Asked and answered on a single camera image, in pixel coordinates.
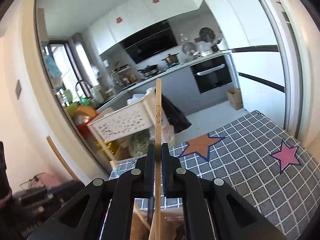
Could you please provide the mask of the plain bamboo chopstick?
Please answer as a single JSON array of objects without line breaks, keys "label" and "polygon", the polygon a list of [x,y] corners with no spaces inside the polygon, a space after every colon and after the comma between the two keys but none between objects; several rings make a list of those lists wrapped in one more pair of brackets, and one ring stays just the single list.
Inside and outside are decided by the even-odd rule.
[{"label": "plain bamboo chopstick", "polygon": [[70,168],[70,166],[67,164],[67,162],[64,160],[63,156],[61,155],[61,153],[59,152],[59,150],[57,149],[57,147],[55,146],[53,140],[51,139],[50,136],[46,136],[47,142],[50,146],[50,148],[52,149],[52,151],[54,152],[54,154],[56,155],[57,159],[59,160],[59,162],[63,165],[63,167],[65,168],[65,170],[68,172],[68,174],[76,181],[80,181],[80,179],[76,176],[76,174],[73,172],[73,170]]},{"label": "plain bamboo chopstick", "polygon": [[156,81],[155,97],[155,210],[153,213],[149,239],[161,239],[161,120],[162,120],[162,81]]}]

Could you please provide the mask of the chrome kitchen faucet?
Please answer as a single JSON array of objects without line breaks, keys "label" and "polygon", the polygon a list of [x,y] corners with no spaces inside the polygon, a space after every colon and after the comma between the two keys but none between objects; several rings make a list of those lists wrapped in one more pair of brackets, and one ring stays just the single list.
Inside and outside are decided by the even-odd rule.
[{"label": "chrome kitchen faucet", "polygon": [[82,96],[84,96],[87,99],[93,99],[91,90],[93,89],[93,86],[91,84],[89,84],[87,81],[85,80],[79,80],[76,84],[75,84],[75,91],[76,91],[76,95],[79,99],[81,99]]}]

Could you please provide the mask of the white upper kitchen cabinets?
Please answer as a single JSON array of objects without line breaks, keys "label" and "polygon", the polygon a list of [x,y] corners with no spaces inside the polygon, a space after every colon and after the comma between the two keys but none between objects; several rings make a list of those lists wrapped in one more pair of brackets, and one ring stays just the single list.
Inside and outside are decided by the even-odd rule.
[{"label": "white upper kitchen cabinets", "polygon": [[101,55],[150,25],[197,8],[194,0],[128,0],[96,20],[82,36]]}]

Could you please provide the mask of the white perforated utensil holder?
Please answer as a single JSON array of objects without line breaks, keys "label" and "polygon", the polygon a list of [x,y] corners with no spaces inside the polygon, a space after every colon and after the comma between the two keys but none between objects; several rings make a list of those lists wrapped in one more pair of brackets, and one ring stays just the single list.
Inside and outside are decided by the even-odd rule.
[{"label": "white perforated utensil holder", "polygon": [[[156,239],[154,222],[147,222],[147,212],[133,209],[130,239]],[[160,239],[185,239],[183,209],[161,209]]]}]

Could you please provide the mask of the cream perforated storage rack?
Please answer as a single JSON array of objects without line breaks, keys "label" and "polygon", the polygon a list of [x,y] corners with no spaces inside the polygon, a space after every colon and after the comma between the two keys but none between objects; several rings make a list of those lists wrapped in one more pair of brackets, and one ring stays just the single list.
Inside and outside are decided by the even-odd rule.
[{"label": "cream perforated storage rack", "polygon": [[115,154],[107,148],[106,142],[116,141],[129,135],[156,126],[156,93],[155,89],[117,111],[102,111],[87,125],[103,151],[111,161],[120,161],[120,150]]}]

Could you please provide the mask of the grey checked star tablecloth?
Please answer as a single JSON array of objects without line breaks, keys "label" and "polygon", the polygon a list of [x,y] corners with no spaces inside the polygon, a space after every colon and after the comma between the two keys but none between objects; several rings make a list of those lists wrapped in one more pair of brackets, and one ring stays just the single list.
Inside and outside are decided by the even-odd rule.
[{"label": "grey checked star tablecloth", "polygon": [[198,177],[221,178],[287,239],[298,239],[319,208],[319,163],[303,145],[267,116],[253,111],[213,130],[221,141],[209,158],[183,155],[186,142],[169,152]]}]

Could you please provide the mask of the small cardboard box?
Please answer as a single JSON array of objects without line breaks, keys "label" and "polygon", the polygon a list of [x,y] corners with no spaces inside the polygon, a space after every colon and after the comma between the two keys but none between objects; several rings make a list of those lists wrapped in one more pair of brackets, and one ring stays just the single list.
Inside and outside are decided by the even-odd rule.
[{"label": "small cardboard box", "polygon": [[238,88],[230,88],[226,90],[229,104],[235,109],[240,110],[243,108],[241,90]]}]

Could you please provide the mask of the black built-in oven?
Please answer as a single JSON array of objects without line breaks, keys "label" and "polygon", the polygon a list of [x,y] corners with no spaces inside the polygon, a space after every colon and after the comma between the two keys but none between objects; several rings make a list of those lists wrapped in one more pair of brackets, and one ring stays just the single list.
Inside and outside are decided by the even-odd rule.
[{"label": "black built-in oven", "polygon": [[232,83],[225,57],[219,56],[191,66],[200,93]]}]

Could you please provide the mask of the black wok on stove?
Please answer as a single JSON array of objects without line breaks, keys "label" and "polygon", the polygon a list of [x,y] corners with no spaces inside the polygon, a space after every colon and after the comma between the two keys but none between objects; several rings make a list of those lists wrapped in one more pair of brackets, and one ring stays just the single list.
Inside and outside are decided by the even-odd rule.
[{"label": "black wok on stove", "polygon": [[139,69],[138,72],[143,74],[144,77],[149,77],[149,76],[151,76],[153,74],[158,73],[157,66],[158,66],[157,64],[147,65],[145,68]]}]

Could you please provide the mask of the bronze cooking pot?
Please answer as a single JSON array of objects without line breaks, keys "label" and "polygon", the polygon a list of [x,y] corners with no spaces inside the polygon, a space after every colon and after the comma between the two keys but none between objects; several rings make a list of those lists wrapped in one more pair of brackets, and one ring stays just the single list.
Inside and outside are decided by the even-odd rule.
[{"label": "bronze cooking pot", "polygon": [[168,65],[173,64],[173,63],[177,63],[177,62],[179,62],[177,56],[178,56],[178,53],[168,54],[166,58],[162,59],[162,61],[165,61],[166,64],[168,64]]}]

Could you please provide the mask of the black range hood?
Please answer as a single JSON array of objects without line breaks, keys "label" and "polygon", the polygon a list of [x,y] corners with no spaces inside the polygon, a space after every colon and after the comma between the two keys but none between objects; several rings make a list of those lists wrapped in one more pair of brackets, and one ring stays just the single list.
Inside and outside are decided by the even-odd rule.
[{"label": "black range hood", "polygon": [[140,63],[176,47],[177,41],[166,19],[130,35],[120,45],[135,63]]}]

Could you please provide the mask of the white double-door refrigerator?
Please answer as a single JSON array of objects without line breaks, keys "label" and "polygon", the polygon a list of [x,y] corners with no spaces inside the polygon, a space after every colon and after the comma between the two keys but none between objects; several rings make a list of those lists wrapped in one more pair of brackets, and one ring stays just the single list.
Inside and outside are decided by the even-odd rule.
[{"label": "white double-door refrigerator", "polygon": [[285,126],[285,79],[272,25],[259,0],[194,0],[215,17],[241,90],[243,106]]}]

